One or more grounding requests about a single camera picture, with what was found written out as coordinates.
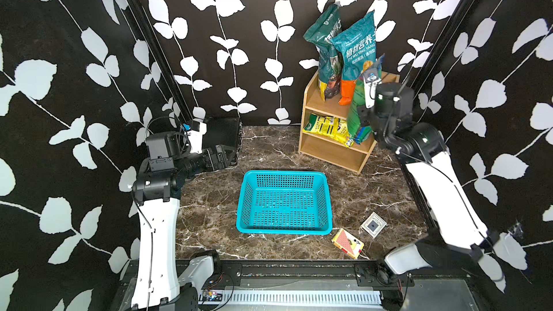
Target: black wallpaper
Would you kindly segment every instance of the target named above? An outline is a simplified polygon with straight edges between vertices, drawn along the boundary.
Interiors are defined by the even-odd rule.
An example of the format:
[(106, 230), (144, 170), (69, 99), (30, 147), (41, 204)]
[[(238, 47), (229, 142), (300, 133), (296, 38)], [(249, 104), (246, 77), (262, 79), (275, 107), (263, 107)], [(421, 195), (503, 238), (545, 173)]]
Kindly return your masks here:
[(413, 86), (419, 117), (429, 100), (439, 104), (421, 120), (447, 139), (475, 211), (510, 237), (508, 250), (489, 255), (504, 278), (481, 279), (496, 310), (549, 310), (553, 301), (552, 24), (553, 0), (477, 0)]
[[(179, 28), (177, 25), (175, 36), (173, 36), (168, 25), (163, 26), (159, 16), (152, 17), (152, 7), (159, 8), (159, 5), (149, 2), (149, 0), (140, 1), (149, 15), (150, 23), (154, 27), (155, 24), (158, 24), (159, 30), (156, 32), (156, 36), (162, 45), (173, 73), (184, 76), (190, 81), (204, 80), (211, 86), (204, 89), (198, 87), (192, 93), (190, 81), (183, 78), (177, 79), (181, 83), (181, 91), (191, 110), (194, 107), (202, 108), (205, 110), (206, 116), (236, 116), (236, 109), (227, 107), (228, 111), (226, 111), (221, 106), (236, 107), (234, 100), (238, 100), (238, 103), (252, 105), (244, 105), (245, 108), (241, 110), (240, 116), (245, 125), (297, 124), (300, 121), (303, 92), (308, 81), (315, 73), (316, 67), (304, 69), (299, 62), (301, 60), (318, 59), (318, 53), (314, 46), (304, 41), (302, 35), (320, 15), (317, 0), (289, 0), (293, 10), (293, 20), (289, 22), (289, 20), (282, 19), (283, 24), (281, 25), (291, 26), (295, 31), (287, 41), (285, 41), (287, 39), (286, 34), (282, 38), (279, 36), (277, 40), (278, 58), (276, 58), (277, 41), (274, 41), (274, 37), (273, 41), (269, 41), (264, 36), (261, 22), (271, 21), (271, 24), (278, 27), (279, 22), (276, 19), (278, 17), (275, 17), (274, 6), (279, 0), (239, 0), (240, 4), (237, 4), (237, 6), (238, 8), (243, 6), (242, 10), (230, 16), (222, 14), (219, 17), (214, 6), (202, 6), (201, 8), (204, 8), (204, 10), (200, 10), (195, 4), (191, 3), (191, 0), (162, 0), (168, 8), (168, 24), (172, 24), (176, 17), (181, 17), (187, 22), (186, 34), (184, 34), (182, 27)], [(202, 3), (209, 5), (209, 1), (204, 0)], [(373, 1), (375, 0), (356, 0), (349, 5), (344, 5), (341, 8), (344, 29), (363, 17)], [(424, 3), (421, 3), (421, 5), (428, 10), (422, 11), (418, 7), (419, 13), (416, 13), (413, 5), (425, 0), (385, 1), (387, 11), (385, 11), (377, 27), (384, 26), (382, 33), (386, 27), (393, 26), (393, 30), (382, 42), (377, 43), (377, 54), (386, 53), (384, 69), (396, 73), (398, 64), (403, 57), (404, 61), (401, 63), (403, 67), (400, 68), (403, 78), (411, 70), (410, 66), (413, 58), (410, 58), (410, 56), (415, 57), (416, 52), (415, 48), (408, 43), (408, 40), (417, 40), (416, 42), (411, 41), (415, 45), (423, 41), (424, 37), (424, 41), (428, 42), (428, 44), (425, 44), (426, 49), (419, 48), (419, 52), (416, 54), (421, 58), (418, 59), (416, 67), (411, 70), (411, 73), (415, 74), (418, 68), (424, 64), (432, 43), (438, 38), (457, 1), (427, 0), (426, 5)], [(328, 0), (326, 6), (330, 2), (334, 2), (334, 0)], [(342, 0), (341, 2), (345, 4), (349, 0)], [(444, 3), (444, 5), (440, 6), (439, 14), (436, 14), (432, 19), (434, 8), (437, 7), (438, 3)], [(224, 1), (220, 4), (219, 10), (223, 13), (225, 8), (234, 7), (231, 3), (225, 3)], [(384, 12), (384, 6), (382, 0), (377, 2), (379, 12)], [(247, 63), (235, 65), (233, 68), (231, 61), (228, 60), (224, 70), (218, 65), (218, 51), (225, 55), (226, 50), (225, 47), (212, 41), (210, 36), (218, 36), (222, 39), (224, 38), (222, 30), (227, 39), (238, 41), (238, 45), (232, 45), (229, 51), (232, 53), (232, 48), (235, 48), (245, 52)], [(187, 74), (180, 66), (180, 61), (189, 57), (194, 57), (194, 60), (198, 63), (197, 72), (193, 73), (192, 79), (190, 79), (190, 74)], [(279, 60), (282, 64), (281, 73), (268, 72), (266, 68), (268, 58)], [(276, 82), (283, 78), (287, 78), (287, 81), (289, 81), (289, 77), (293, 77), (292, 84), (287, 85), (286, 81), (282, 82), (280, 87), (274, 84), (274, 92), (266, 90), (267, 87), (261, 88), (262, 84), (267, 81)], [(245, 90), (246, 96), (243, 97), (244, 93), (239, 91), (231, 99), (227, 94), (227, 90), (235, 87)], [(276, 113), (275, 111), (279, 108), (284, 108), (285, 111)], [(203, 115), (201, 110), (196, 112), (196, 116), (199, 115)]]
[[(150, 71), (133, 49), (135, 37), (143, 38), (136, 30), (133, 36), (122, 14), (128, 8), (106, 2), (0, 0), (2, 310), (105, 310), (126, 262), (137, 258), (138, 218), (129, 216), (135, 211), (129, 213), (130, 194), (121, 188), (133, 183), (147, 153), (136, 142), (147, 108), (152, 117), (174, 109), (162, 111), (164, 96), (171, 98), (163, 79), (159, 88), (141, 89)], [(114, 58), (105, 60), (111, 78), (91, 73), (109, 86), (87, 75), (90, 64), (102, 67), (88, 50), (99, 45), (87, 48), (81, 39), (88, 29), (118, 62), (117, 75)], [(120, 107), (132, 104), (138, 117), (125, 110), (129, 122)], [(81, 116), (84, 124), (76, 120)], [(73, 130), (58, 134), (74, 120)], [(170, 128), (168, 119), (150, 126)], [(54, 135), (59, 139), (51, 141)]]

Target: green soil bag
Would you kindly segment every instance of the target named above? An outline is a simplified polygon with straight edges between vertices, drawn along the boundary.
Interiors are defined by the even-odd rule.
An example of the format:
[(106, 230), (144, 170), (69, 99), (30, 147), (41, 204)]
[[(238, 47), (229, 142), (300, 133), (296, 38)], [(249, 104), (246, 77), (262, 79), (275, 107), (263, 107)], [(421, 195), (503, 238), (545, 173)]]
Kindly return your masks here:
[(330, 39), (341, 32), (340, 8), (332, 4), (304, 34), (304, 39), (319, 49), (319, 88), (322, 100), (330, 99), (340, 92), (342, 56), (330, 43)]

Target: wooden cabinet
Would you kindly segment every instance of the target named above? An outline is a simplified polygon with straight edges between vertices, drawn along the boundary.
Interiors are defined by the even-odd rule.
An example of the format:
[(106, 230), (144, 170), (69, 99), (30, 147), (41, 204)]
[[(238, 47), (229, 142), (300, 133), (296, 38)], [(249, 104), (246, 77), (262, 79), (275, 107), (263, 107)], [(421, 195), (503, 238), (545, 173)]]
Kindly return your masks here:
[[(382, 72), (382, 81), (399, 82), (399, 75)], [(347, 119), (349, 106), (339, 105), (338, 101), (340, 98), (341, 96), (338, 94), (326, 101), (321, 99), (319, 91), (319, 73), (316, 72), (305, 88), (301, 127), (303, 128), (307, 124), (311, 113), (323, 116), (333, 116), (344, 120)], [(359, 174), (369, 159), (370, 153), (374, 149), (376, 143), (372, 132), (364, 142), (361, 144), (354, 143), (348, 148), (330, 137), (311, 134), (301, 130), (299, 152)]]

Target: dark marble surface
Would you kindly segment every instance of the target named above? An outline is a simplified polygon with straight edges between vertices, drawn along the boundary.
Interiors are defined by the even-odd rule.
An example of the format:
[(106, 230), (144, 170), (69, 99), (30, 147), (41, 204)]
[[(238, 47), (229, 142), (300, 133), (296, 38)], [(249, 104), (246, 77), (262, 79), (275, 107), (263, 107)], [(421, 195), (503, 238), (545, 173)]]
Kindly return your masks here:
[[(424, 220), (388, 151), (375, 148), (356, 175), (299, 154), (299, 131), (293, 126), (246, 126), (238, 166), (199, 175), (185, 185), (176, 224), (178, 259), (208, 249), (217, 249), (221, 259), (350, 259), (331, 242), (341, 227), (365, 243), (365, 258), (378, 259), (424, 236)], [(323, 172), (330, 189), (333, 231), (325, 236), (240, 233), (240, 187), (251, 169)], [(373, 211), (388, 223), (375, 239), (359, 227)]]

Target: blue basket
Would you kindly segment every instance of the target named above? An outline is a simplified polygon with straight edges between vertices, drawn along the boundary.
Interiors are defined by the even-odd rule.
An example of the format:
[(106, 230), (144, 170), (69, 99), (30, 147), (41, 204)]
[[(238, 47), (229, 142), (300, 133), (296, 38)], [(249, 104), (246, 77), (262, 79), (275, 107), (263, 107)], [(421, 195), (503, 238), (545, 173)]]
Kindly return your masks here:
[(320, 172), (250, 170), (236, 228), (242, 233), (319, 234), (332, 230), (330, 192)]

